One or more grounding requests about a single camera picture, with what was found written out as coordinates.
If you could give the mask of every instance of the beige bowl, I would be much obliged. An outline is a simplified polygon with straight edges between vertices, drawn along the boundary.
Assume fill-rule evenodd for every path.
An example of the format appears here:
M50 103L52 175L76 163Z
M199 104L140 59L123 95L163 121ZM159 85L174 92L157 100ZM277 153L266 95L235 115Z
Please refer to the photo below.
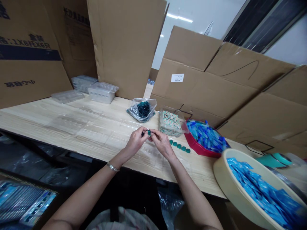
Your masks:
M223 152L222 157L214 163L214 175L225 196L246 218L265 229L284 229L266 214L240 185L227 163L227 158L232 157L236 158L237 161L250 164L254 168L252 171L261 175L261 178L274 188L278 190L283 188L293 200L302 205L303 208L299 209L297 213L306 215L303 210L307 209L307 205L274 173L247 154L235 149L227 149Z

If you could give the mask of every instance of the wristwatch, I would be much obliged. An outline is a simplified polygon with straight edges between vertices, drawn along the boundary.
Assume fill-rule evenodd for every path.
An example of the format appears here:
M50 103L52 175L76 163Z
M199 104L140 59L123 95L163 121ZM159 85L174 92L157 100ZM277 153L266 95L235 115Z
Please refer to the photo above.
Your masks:
M107 163L107 166L109 166L109 168L115 172L119 172L120 170L115 168L113 165L110 164L110 162Z

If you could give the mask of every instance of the white wall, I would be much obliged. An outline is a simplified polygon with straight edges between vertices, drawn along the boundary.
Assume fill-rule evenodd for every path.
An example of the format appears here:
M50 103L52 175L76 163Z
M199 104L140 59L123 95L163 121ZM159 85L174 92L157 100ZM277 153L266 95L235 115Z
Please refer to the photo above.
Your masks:
M159 69L174 25L204 33L213 21L211 37L221 39L245 0L168 0L168 13L193 22L166 17L152 68Z
M307 64L307 14L271 46L265 55L296 65Z

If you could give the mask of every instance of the light wood tabletop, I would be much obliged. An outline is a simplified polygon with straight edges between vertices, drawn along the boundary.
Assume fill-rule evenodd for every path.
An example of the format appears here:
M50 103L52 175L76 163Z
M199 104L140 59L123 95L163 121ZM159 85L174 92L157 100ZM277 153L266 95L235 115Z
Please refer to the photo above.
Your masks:
M125 147L138 127L158 129L157 111L141 124L126 112L129 102L115 97L111 104L104 104L91 101L86 95L84 99L59 104L46 98L0 110L0 129L107 162ZM169 139L188 147L184 135ZM248 151L244 145L228 142L232 148ZM201 191L226 198L213 174L216 159L197 155L192 149L190 154L173 149ZM149 141L124 167L176 182L168 162Z

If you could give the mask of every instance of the blue stripe on box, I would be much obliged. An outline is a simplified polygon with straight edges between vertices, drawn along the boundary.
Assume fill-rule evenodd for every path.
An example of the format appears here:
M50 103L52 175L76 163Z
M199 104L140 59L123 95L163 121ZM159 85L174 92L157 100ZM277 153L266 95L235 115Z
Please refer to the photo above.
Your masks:
M60 61L57 50L0 45L0 60Z

